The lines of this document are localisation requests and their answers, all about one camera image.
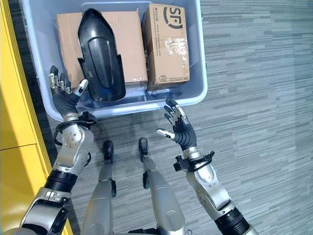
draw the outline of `humanoid robot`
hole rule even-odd
[[[88,112],[79,115],[76,105],[88,85],[83,80],[71,91],[70,82],[62,73],[58,76],[55,66],[49,75],[50,88],[56,109],[63,122],[55,131],[55,143],[62,148],[58,153],[46,184],[39,189],[29,206],[20,227],[11,229],[6,235],[59,235],[67,219],[65,205],[71,199],[71,190],[91,156],[88,148],[93,142],[90,126],[96,123]],[[175,170],[186,171],[189,184],[194,188],[199,202],[214,220],[223,235],[257,235],[235,207],[226,189],[218,181],[211,165],[214,152],[203,156],[197,148],[196,133],[187,115],[174,100],[166,100],[165,117],[173,127],[173,132],[157,129],[156,132],[181,146],[183,156],[177,156]],[[62,133],[62,143],[56,136]],[[129,231],[131,234],[185,235],[185,218],[180,205],[156,164],[149,157],[148,142],[139,140],[140,160],[143,162],[143,187],[150,188],[156,228]],[[98,184],[91,196],[82,235],[112,235],[112,198],[116,196],[116,185],[112,177],[113,143],[103,144],[104,164],[100,170]]]

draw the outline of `sf express logo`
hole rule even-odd
[[[181,16],[180,16],[181,10],[176,7],[165,7],[164,8],[164,19],[168,26],[171,28],[180,29],[182,28],[182,22],[181,22]]]

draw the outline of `plastic bin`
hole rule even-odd
[[[50,67],[66,71],[63,65],[56,15],[60,13],[83,12],[88,8],[100,11],[135,11],[139,9],[141,20],[150,3],[161,3],[185,7],[187,38],[189,46],[190,81],[171,89],[147,92],[141,88],[127,88],[126,96],[117,102],[100,103],[93,101],[89,94],[82,96],[78,110],[88,110],[97,118],[130,114],[160,109],[164,98],[175,98],[181,105],[202,101],[207,93],[203,33],[200,0],[23,0],[26,25],[38,81],[47,113],[56,120],[61,115],[53,105],[47,76]]]

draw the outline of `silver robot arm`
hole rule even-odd
[[[214,152],[201,155],[195,131],[182,108],[174,100],[167,100],[166,103],[168,106],[164,109],[168,114],[165,117],[172,124],[174,132],[164,129],[157,129],[156,132],[181,146],[183,158],[176,157],[175,170],[186,171],[187,180],[196,191],[198,200],[223,235],[258,235],[219,182],[215,169],[210,164]]]
[[[62,73],[58,76],[51,67],[49,83],[53,102],[63,117],[57,126],[55,142],[62,146],[44,187],[41,187],[29,206],[20,227],[7,231],[6,235],[59,235],[67,219],[66,203],[71,199],[71,190],[84,166],[90,161],[88,148],[93,142],[89,127],[96,123],[88,112],[79,116],[76,104],[88,85],[83,80],[71,92],[70,82]],[[62,143],[56,140],[61,132]]]

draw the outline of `yellow cabinet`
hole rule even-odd
[[[1,0],[1,232],[19,226],[51,165],[30,98],[7,0]],[[63,235],[71,235],[67,221]]]

